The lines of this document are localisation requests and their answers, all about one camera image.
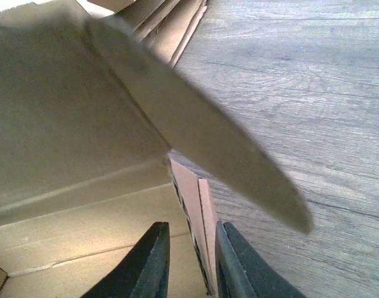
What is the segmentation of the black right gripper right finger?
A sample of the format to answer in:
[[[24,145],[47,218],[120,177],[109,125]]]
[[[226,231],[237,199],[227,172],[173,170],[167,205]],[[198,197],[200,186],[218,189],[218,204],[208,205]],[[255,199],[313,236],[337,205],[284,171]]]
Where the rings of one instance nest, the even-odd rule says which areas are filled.
[[[230,222],[216,223],[215,253],[219,297],[305,298]]]

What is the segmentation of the brown cardboard box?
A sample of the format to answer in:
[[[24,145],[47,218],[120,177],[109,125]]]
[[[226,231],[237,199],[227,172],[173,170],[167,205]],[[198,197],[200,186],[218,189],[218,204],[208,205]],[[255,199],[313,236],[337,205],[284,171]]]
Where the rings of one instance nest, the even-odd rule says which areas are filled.
[[[209,183],[301,233],[311,213],[243,128],[77,1],[0,11],[0,297],[83,297],[167,222],[167,297],[219,297]]]

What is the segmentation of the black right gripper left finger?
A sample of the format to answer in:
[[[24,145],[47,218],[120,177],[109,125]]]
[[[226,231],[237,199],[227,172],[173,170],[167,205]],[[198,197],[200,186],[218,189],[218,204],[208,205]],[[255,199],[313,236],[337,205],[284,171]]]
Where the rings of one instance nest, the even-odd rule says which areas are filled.
[[[82,296],[167,297],[169,265],[169,224],[155,222],[124,259]]]

